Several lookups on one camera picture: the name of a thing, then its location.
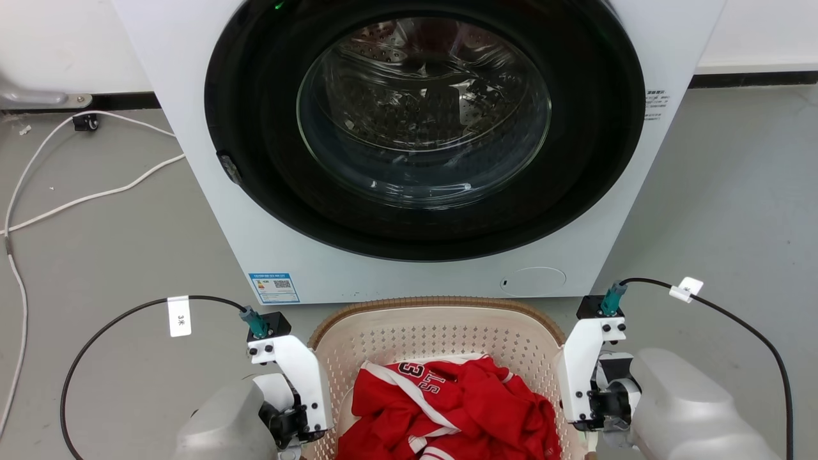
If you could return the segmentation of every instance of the laundry basket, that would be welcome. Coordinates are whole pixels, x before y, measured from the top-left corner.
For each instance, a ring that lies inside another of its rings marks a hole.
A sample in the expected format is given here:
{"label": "laundry basket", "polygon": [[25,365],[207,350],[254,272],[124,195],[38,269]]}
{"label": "laundry basket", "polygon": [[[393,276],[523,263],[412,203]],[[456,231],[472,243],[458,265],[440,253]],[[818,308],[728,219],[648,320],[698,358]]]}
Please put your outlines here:
{"label": "laundry basket", "polygon": [[309,341],[330,381],[335,429],[307,444],[303,457],[335,459],[339,432],[352,424],[341,405],[364,361],[385,365],[485,353],[554,405],[562,460],[591,458],[584,436],[564,420],[560,409],[553,361],[564,341],[550,318],[512,300],[416,297],[350,305],[325,320]]}

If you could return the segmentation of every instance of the floor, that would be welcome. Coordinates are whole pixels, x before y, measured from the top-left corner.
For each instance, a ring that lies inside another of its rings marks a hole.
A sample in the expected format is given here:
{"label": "floor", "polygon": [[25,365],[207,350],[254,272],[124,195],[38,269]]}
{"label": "floor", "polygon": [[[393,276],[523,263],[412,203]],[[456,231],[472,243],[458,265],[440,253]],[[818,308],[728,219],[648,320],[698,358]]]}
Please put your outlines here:
{"label": "floor", "polygon": [[[807,452],[818,422],[818,97],[814,88],[697,90],[685,97],[631,217],[600,275],[706,282],[712,297],[780,344],[797,401],[796,440]],[[160,127],[160,111],[125,113]],[[0,203],[37,145],[64,119],[0,123]],[[30,125],[24,135],[20,131]],[[74,198],[120,187],[178,155],[175,140],[118,120],[94,134],[59,132],[26,184],[15,222]],[[254,303],[187,163],[131,191],[67,210],[12,233],[29,288],[29,351],[0,458],[67,459],[58,424],[65,372],[85,341],[133,306],[180,294]],[[740,412],[783,455],[783,406],[775,365],[762,345],[696,304],[634,286],[626,297],[635,351],[667,348],[734,392]],[[578,299],[530,300],[564,329]],[[306,340],[341,305],[280,310]],[[79,452],[94,458],[169,458],[176,430],[220,386],[258,369],[245,358],[245,325],[220,304],[193,305],[193,334],[170,338],[164,308],[145,310],[104,335],[79,366],[67,406]],[[0,264],[0,395],[20,340],[20,298]],[[605,458],[639,458],[628,451]]]}

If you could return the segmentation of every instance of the white stripe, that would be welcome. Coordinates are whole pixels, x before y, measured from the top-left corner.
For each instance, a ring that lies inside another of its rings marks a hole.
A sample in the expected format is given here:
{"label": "white stripe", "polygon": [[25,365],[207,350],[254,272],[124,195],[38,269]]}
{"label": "white stripe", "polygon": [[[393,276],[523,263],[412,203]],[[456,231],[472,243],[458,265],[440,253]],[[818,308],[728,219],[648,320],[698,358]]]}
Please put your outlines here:
{"label": "white stripe", "polygon": [[482,359],[487,356],[484,353],[467,353],[467,354],[452,354],[449,356],[438,356],[437,358],[418,358],[413,359],[410,363],[426,364],[426,363],[452,363],[452,364],[466,364],[475,359]]}
{"label": "white stripe", "polygon": [[377,364],[370,363],[368,361],[364,362],[361,366],[361,369],[366,369],[369,371],[373,376],[385,381],[387,383],[392,383],[393,385],[397,385],[401,387],[404,393],[407,394],[415,404],[420,407],[420,410],[426,414],[432,422],[437,423],[441,426],[448,426],[452,428],[454,431],[452,433],[457,433],[460,431],[459,428],[454,426],[448,419],[446,419],[441,413],[439,413],[435,408],[431,406],[426,399],[423,397],[423,391],[418,388],[414,383],[412,383],[409,379],[401,376],[397,372],[391,371],[383,366],[379,366]]}
{"label": "white stripe", "polygon": [[423,453],[428,453],[430,455],[434,455],[435,457],[440,457],[443,460],[455,460],[454,457],[436,447],[427,447],[426,449],[423,449]]}
{"label": "white stripe", "polygon": [[432,431],[428,435],[424,436],[425,438],[436,438],[438,436],[445,436],[445,435],[454,435],[455,433],[459,432],[456,428],[449,428],[447,426],[441,426],[435,431]]}
{"label": "white stripe", "polygon": [[426,438],[416,438],[415,436],[409,436],[409,449],[411,449],[411,451],[414,453],[420,452],[424,447],[426,447],[427,444],[428,442],[426,441]]}

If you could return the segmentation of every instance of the cable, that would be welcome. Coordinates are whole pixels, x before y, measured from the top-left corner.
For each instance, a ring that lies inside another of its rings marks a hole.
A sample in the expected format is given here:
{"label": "cable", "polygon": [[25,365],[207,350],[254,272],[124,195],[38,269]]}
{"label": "cable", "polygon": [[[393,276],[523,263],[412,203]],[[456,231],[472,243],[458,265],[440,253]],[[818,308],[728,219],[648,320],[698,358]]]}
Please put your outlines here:
{"label": "cable", "polygon": [[[247,309],[232,300],[222,299],[221,297],[213,297],[211,295],[189,295],[187,297],[190,300],[212,300],[213,302],[221,302],[223,304],[228,304],[232,307],[236,307],[242,313],[245,313]],[[164,304],[168,300],[167,299],[157,299],[147,302],[145,304],[139,305],[138,307],[134,307],[128,310],[125,313],[120,314],[118,317],[114,318],[113,321],[109,322],[105,326],[102,327],[93,337],[91,340],[86,342],[83,348],[77,354],[77,357],[74,358],[74,362],[71,363],[71,367],[68,369],[68,374],[65,376],[65,382],[62,384],[62,394],[60,395],[60,429],[62,430],[62,439],[65,441],[65,447],[71,452],[71,455],[74,456],[76,460],[83,460],[83,456],[77,452],[77,449],[74,447],[74,443],[71,441],[71,436],[68,434],[68,425],[65,423],[65,399],[68,396],[68,386],[71,383],[71,377],[74,376],[74,371],[77,369],[77,365],[79,364],[79,360],[83,358],[85,352],[88,351],[88,348],[97,341],[98,338],[102,334],[105,333],[108,329],[111,329],[117,322],[122,321],[123,319],[127,318],[128,316],[136,313],[139,310],[146,309],[153,305]]]}
{"label": "cable", "polygon": [[[626,280],[621,281],[620,285],[626,285],[630,282],[643,282],[646,284],[653,284],[655,286],[665,287],[670,289],[672,286],[669,283],[656,281],[650,278],[628,278]],[[775,358],[775,362],[778,364],[778,370],[781,372],[781,380],[784,383],[784,408],[786,410],[786,443],[787,443],[787,458],[786,460],[794,460],[794,441],[793,441],[793,391],[789,385],[789,375],[787,374],[787,368],[784,366],[784,360],[781,358],[781,354],[779,354],[778,350],[775,346],[770,342],[764,334],[758,331],[755,327],[750,326],[747,324],[743,319],[735,316],[734,314],[730,313],[729,311],[723,309],[722,307],[714,304],[710,300],[703,299],[697,295],[690,294],[690,298],[697,300],[700,304],[707,305],[711,309],[716,310],[718,313],[721,313],[728,318],[732,319],[733,321],[737,322],[741,327],[747,329],[748,331],[752,332],[754,336],[756,336],[772,353],[773,357]]]}
{"label": "cable", "polygon": [[20,382],[20,373],[21,373],[22,368],[23,368],[23,361],[25,360],[25,348],[26,348],[26,345],[27,345],[27,342],[28,342],[28,335],[29,335],[29,299],[28,299],[28,296],[27,296],[27,294],[25,292],[25,285],[23,284],[23,278],[20,276],[20,272],[17,269],[17,264],[16,264],[16,262],[14,260],[13,251],[11,250],[11,236],[9,235],[9,233],[11,233],[11,230],[16,230],[16,229],[19,229],[19,228],[26,227],[26,226],[28,226],[28,225],[30,225],[32,223],[38,222],[38,221],[40,221],[42,219],[45,219],[48,216],[54,215],[54,214],[56,214],[56,213],[58,213],[58,212],[60,212],[62,210],[68,209],[73,205],[77,205],[79,203],[82,203],[82,202],[85,202],[85,201],[88,201],[88,200],[92,200],[92,199],[98,198],[100,196],[112,195],[114,193],[119,193],[119,192],[124,192],[126,190],[129,190],[130,188],[135,187],[140,182],[145,180],[146,177],[153,174],[155,171],[161,169],[165,165],[169,165],[169,164],[173,163],[174,161],[178,161],[183,157],[183,156],[177,156],[177,157],[172,158],[170,160],[166,160],[166,161],[160,163],[159,165],[156,165],[152,169],[148,170],[148,172],[146,172],[145,174],[140,176],[136,181],[134,181],[133,183],[131,183],[131,184],[125,186],[125,187],[121,187],[121,188],[117,188],[117,189],[114,189],[114,190],[109,190],[108,192],[97,193],[95,195],[90,195],[90,196],[86,196],[84,198],[80,198],[78,200],[67,203],[67,204],[65,204],[63,206],[60,206],[59,208],[48,211],[46,214],[39,215],[38,217],[36,217],[34,219],[28,220],[26,222],[23,222],[20,225],[16,225],[15,227],[10,228],[9,223],[11,222],[11,212],[14,210],[14,205],[17,202],[17,195],[20,193],[20,189],[23,187],[23,183],[25,181],[26,176],[29,173],[29,170],[31,169],[31,166],[34,164],[36,159],[40,156],[40,152],[43,151],[43,148],[48,143],[48,141],[51,140],[51,138],[54,136],[54,134],[56,134],[56,132],[59,131],[60,128],[62,128],[63,126],[66,126],[68,123],[70,123],[71,120],[75,116],[90,115],[90,114],[107,115],[107,116],[110,116],[110,117],[113,117],[113,118],[117,118],[117,119],[120,119],[120,120],[125,120],[125,121],[128,121],[128,122],[134,123],[134,124],[138,124],[140,126],[144,126],[146,128],[149,128],[149,129],[153,129],[153,130],[158,131],[158,132],[160,132],[162,134],[167,134],[168,136],[170,136],[172,138],[176,137],[175,134],[173,134],[173,133],[171,133],[169,131],[165,131],[164,129],[157,128],[157,127],[153,126],[152,124],[148,124],[148,123],[145,123],[145,122],[142,122],[142,121],[133,120],[133,119],[130,119],[130,118],[122,116],[122,115],[112,114],[112,113],[104,112],[104,111],[101,111],[101,110],[86,110],[86,111],[80,112],[80,113],[78,113],[76,115],[72,115],[69,118],[65,119],[62,123],[58,124],[56,126],[56,128],[54,128],[46,136],[46,138],[40,144],[40,147],[37,148],[36,152],[31,157],[31,160],[29,160],[29,163],[25,166],[25,169],[23,169],[23,174],[20,175],[20,180],[17,181],[17,185],[14,188],[14,192],[11,194],[11,200],[9,201],[8,209],[6,209],[6,218],[5,218],[4,223],[3,223],[3,231],[2,231],[2,234],[4,236],[4,238],[3,238],[4,246],[6,248],[6,253],[8,254],[8,263],[11,265],[11,271],[14,273],[14,277],[17,280],[17,285],[20,287],[20,298],[22,299],[22,304],[23,304],[23,324],[22,324],[22,328],[21,328],[22,331],[21,331],[21,334],[20,334],[20,336],[21,336],[21,339],[20,339],[20,353],[17,356],[17,365],[16,365],[15,370],[14,370],[14,377],[13,377],[13,380],[11,381],[11,388],[8,391],[8,397],[6,398],[6,407],[3,409],[2,419],[0,419],[0,440],[2,439],[3,433],[6,432],[6,424],[8,423],[9,414],[11,413],[11,405],[14,403],[14,396],[15,396],[15,394],[17,392],[17,385]]}
{"label": "cable", "polygon": [[[155,173],[156,171],[164,168],[167,165],[176,163],[177,161],[179,161],[179,160],[181,160],[183,158],[185,158],[185,154],[181,154],[179,156],[174,156],[170,160],[165,160],[165,161],[159,163],[158,165],[154,166],[153,168],[148,169],[143,175],[139,176],[137,178],[137,180],[131,182],[130,184],[128,184],[128,185],[126,185],[124,187],[114,188],[114,189],[108,190],[106,192],[99,192],[99,193],[94,193],[93,195],[83,196],[82,198],[78,198],[78,199],[76,199],[74,201],[71,201],[70,203],[65,203],[64,205],[62,205],[62,206],[60,206],[58,208],[50,210],[47,213],[40,214],[39,216],[37,216],[35,218],[26,220],[23,223],[18,223],[17,225],[9,228],[9,231],[14,232],[15,230],[20,230],[21,228],[28,227],[32,223],[37,223],[37,222],[39,222],[39,221],[41,221],[41,220],[43,220],[43,219],[45,219],[47,217],[51,217],[54,214],[57,214],[57,213],[59,213],[61,211],[64,211],[64,210],[67,210],[68,208],[70,208],[72,206],[76,206],[76,205],[78,205],[80,203],[84,203],[85,201],[90,201],[90,200],[93,200],[95,198],[102,198],[103,196],[114,195],[115,193],[126,192],[127,190],[130,190],[130,189],[134,188],[135,186],[139,185],[140,183],[142,183],[142,181],[147,179],[148,176]],[[5,235],[5,234],[6,234],[5,231],[0,230],[0,235]]]}

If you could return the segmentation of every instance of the washing machine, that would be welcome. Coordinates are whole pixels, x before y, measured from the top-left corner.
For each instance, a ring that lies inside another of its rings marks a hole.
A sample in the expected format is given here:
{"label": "washing machine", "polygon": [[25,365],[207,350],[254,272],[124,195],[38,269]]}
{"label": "washing machine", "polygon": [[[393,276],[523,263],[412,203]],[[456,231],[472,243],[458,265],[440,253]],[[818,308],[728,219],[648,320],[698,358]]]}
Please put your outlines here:
{"label": "washing machine", "polygon": [[723,7],[114,3],[262,304],[588,294]]}

